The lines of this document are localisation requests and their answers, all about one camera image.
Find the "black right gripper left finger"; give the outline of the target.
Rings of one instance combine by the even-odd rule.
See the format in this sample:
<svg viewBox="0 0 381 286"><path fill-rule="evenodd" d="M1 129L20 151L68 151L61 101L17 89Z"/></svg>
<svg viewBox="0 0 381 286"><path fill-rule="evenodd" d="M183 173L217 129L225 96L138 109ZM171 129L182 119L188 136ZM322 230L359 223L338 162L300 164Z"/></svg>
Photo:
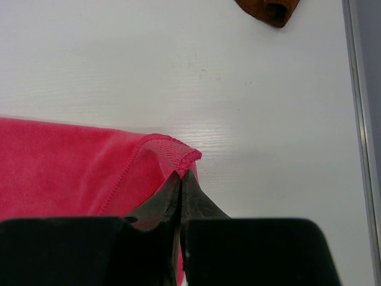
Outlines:
<svg viewBox="0 0 381 286"><path fill-rule="evenodd" d="M2 285L176 285L181 180L126 217L1 222Z"/></svg>

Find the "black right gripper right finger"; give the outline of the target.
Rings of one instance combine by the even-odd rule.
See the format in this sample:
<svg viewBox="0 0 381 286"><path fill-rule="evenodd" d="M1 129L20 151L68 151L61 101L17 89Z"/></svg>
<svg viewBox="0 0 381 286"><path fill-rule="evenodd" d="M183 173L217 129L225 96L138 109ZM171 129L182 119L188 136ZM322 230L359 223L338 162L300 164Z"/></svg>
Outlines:
<svg viewBox="0 0 381 286"><path fill-rule="evenodd" d="M324 233L295 217L231 218L182 179L180 243L189 285L340 285Z"/></svg>

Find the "pink microfibre towel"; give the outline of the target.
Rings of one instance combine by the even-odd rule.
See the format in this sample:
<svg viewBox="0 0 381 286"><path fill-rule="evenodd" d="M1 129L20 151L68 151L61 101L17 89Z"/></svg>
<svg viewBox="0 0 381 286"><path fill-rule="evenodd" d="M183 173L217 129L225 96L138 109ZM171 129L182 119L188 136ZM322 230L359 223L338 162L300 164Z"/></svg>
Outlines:
<svg viewBox="0 0 381 286"><path fill-rule="evenodd" d="M172 173L196 175L201 153L167 135L1 119L1 222L126 217ZM177 283L184 279L178 252Z"/></svg>

